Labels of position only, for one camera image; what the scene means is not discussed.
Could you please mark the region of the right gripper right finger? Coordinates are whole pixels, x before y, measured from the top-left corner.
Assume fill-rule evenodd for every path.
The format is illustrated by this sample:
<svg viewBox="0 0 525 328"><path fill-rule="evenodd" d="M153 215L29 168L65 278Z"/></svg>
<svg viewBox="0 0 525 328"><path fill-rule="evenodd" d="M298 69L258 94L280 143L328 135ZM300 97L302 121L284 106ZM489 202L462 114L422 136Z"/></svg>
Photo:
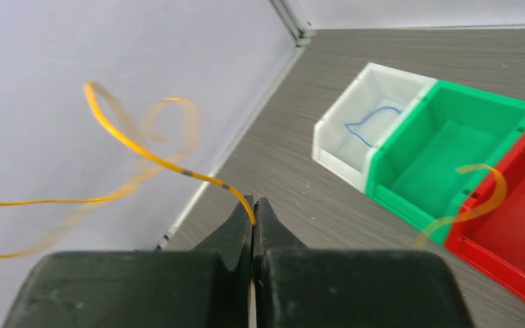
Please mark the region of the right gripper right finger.
<svg viewBox="0 0 525 328"><path fill-rule="evenodd" d="M472 327L449 266L427 251L313 249L254 207L259 327Z"/></svg>

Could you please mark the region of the white plastic bin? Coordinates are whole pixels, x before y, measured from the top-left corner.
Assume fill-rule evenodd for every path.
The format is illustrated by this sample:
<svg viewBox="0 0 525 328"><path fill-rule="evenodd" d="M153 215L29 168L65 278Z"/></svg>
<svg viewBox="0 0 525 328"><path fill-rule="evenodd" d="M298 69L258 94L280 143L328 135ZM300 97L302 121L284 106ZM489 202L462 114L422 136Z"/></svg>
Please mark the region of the white plastic bin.
<svg viewBox="0 0 525 328"><path fill-rule="evenodd" d="M437 82L367 63L314 125L312 159L365 193L373 157Z"/></svg>

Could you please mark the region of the green plastic bin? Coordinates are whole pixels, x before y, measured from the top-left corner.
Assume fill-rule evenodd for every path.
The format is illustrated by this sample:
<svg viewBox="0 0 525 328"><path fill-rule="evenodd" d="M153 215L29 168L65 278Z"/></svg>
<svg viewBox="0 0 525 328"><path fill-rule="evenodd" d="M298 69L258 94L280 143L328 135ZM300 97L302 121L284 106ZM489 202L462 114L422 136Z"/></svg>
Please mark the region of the green plastic bin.
<svg viewBox="0 0 525 328"><path fill-rule="evenodd" d="M440 80L375 153L369 198L417 231L457 214L525 132L525 100Z"/></svg>

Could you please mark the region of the red plastic bin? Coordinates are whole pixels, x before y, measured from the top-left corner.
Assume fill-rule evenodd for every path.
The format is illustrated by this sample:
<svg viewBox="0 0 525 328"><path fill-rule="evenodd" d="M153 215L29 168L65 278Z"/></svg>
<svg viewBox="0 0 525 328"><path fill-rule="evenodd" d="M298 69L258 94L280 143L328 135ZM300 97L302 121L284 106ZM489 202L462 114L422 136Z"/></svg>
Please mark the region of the red plastic bin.
<svg viewBox="0 0 525 328"><path fill-rule="evenodd" d="M453 225L444 246L525 301L525 132L495 169L507 182L506 199Z"/></svg>

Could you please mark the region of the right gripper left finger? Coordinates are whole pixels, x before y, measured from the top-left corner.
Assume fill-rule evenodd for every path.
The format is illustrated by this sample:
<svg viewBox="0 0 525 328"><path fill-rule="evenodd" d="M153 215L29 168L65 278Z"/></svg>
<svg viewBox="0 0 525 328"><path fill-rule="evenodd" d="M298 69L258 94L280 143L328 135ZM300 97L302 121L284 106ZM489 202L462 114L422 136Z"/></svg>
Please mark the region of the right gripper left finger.
<svg viewBox="0 0 525 328"><path fill-rule="evenodd" d="M6 327L247 327L252 226L246 205L193 249L64 251L27 276Z"/></svg>

